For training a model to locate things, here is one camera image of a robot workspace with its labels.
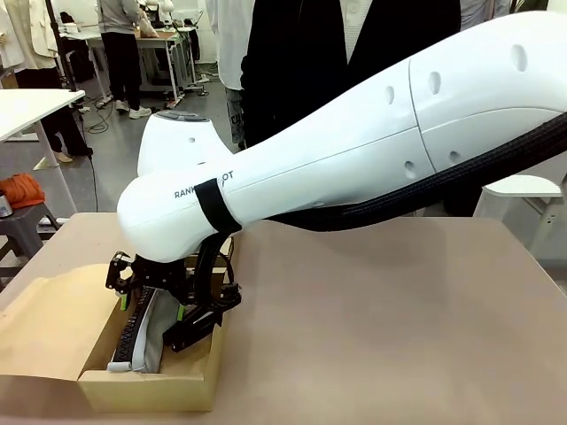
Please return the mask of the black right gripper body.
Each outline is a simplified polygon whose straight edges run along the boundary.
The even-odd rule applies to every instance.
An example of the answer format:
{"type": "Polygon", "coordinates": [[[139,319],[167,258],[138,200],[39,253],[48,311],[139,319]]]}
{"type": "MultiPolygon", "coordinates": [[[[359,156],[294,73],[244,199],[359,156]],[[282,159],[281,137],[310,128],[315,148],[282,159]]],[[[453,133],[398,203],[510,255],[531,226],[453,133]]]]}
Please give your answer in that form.
{"type": "Polygon", "coordinates": [[[190,283],[183,259],[161,263],[136,255],[131,269],[144,287],[166,290],[178,301],[189,299],[190,283]]]}

